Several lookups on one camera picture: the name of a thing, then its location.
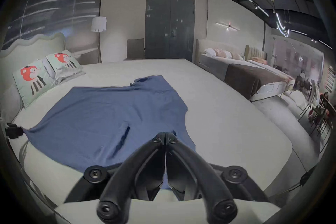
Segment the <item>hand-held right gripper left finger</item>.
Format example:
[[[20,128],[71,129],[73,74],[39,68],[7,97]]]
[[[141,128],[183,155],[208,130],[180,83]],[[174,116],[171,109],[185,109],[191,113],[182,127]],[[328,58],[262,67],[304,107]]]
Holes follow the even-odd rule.
[[[131,199],[153,201],[164,183],[165,135],[157,134],[122,163],[88,167],[65,203],[99,199],[96,213],[103,223],[125,224]]]

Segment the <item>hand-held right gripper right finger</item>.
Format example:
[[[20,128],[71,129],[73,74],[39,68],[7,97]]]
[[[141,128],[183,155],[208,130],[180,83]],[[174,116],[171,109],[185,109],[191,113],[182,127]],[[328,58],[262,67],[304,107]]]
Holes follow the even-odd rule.
[[[271,202],[244,168],[209,164],[173,133],[165,133],[165,152],[167,184],[179,201],[202,198],[210,224],[228,224],[236,218],[234,199]]]

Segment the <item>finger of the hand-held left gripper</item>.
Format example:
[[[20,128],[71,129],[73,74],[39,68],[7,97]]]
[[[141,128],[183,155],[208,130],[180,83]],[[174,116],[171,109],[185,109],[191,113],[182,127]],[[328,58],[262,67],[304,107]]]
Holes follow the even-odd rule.
[[[5,135],[9,139],[17,139],[23,135],[23,129],[16,124],[8,122],[5,127]]]

